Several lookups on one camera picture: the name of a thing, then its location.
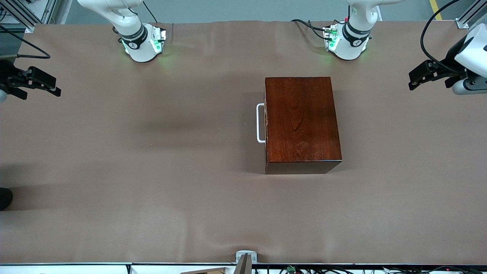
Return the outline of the wooden drawer with white handle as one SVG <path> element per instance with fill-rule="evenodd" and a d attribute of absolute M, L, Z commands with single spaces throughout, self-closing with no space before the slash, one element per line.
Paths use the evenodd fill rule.
<path fill-rule="evenodd" d="M 267 77 L 264 80 L 263 102 L 256 105 L 256 139 L 259 144 L 264 145 L 264 163 L 267 168 Z"/>

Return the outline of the aluminium corner profile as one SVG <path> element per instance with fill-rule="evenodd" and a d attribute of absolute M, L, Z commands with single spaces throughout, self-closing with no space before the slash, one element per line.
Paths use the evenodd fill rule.
<path fill-rule="evenodd" d="M 487 0 L 474 0 L 459 18 L 455 19 L 455 23 L 458 29 L 469 29 L 485 22 L 485 18 L 487 18 Z"/>

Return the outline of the yellow floor tape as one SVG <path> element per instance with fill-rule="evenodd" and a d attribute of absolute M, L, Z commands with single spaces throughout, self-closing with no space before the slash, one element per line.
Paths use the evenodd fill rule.
<path fill-rule="evenodd" d="M 441 12 L 439 11 L 439 5 L 438 5 L 437 0 L 428 0 L 428 1 L 431 5 L 433 15 L 434 15 L 434 19 L 437 21 L 443 20 L 443 18 L 441 16 Z"/>

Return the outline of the black round object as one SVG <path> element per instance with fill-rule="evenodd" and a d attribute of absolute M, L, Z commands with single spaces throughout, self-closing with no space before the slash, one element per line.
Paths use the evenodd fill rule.
<path fill-rule="evenodd" d="M 0 187 L 0 211 L 5 210 L 13 200 L 13 193 L 8 188 Z"/>

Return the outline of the dark wooden cabinet box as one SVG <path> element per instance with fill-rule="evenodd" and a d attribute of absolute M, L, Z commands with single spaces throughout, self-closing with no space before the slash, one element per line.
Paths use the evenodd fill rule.
<path fill-rule="evenodd" d="M 331 78 L 269 77 L 263 109 L 267 175 L 326 174 L 342 163 Z"/>

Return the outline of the brown table cloth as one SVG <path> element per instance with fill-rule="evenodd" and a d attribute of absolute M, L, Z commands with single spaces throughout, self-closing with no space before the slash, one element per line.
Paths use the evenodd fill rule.
<path fill-rule="evenodd" d="M 421 21 L 380 21 L 355 61 L 292 22 L 176 24 L 131 60 L 108 25 L 41 25 L 57 79 L 0 104 L 0 262 L 487 264 L 487 95 L 408 89 Z M 343 162 L 265 175 L 273 76 L 330 76 Z"/>

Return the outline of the brown cardboard piece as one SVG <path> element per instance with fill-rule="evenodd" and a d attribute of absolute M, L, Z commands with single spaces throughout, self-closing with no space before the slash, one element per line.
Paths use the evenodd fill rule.
<path fill-rule="evenodd" d="M 180 274 L 226 274 L 226 267 L 192 270 L 189 272 L 181 272 Z"/>

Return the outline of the aluminium frame profiles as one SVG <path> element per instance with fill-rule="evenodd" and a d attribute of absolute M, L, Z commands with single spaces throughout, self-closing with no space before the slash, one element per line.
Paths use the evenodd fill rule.
<path fill-rule="evenodd" d="M 12 32 L 33 32 L 37 24 L 53 22 L 60 0 L 0 0 L 0 25 Z"/>

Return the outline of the grey mount bracket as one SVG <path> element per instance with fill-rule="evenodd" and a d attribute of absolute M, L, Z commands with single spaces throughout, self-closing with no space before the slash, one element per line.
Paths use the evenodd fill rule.
<path fill-rule="evenodd" d="M 245 257 L 245 255 L 248 255 L 248 261 L 250 261 L 252 264 L 257 264 L 258 263 L 258 254 L 256 251 L 250 251 L 250 250 L 240 250 L 236 252 L 235 258 L 236 258 L 236 264 L 238 264 L 239 260 L 242 257 Z"/>

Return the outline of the aluminium mount post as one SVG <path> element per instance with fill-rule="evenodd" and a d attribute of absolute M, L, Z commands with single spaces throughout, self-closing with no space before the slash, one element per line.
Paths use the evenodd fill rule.
<path fill-rule="evenodd" d="M 252 255 L 242 253 L 237 257 L 237 265 L 233 274 L 252 274 Z"/>

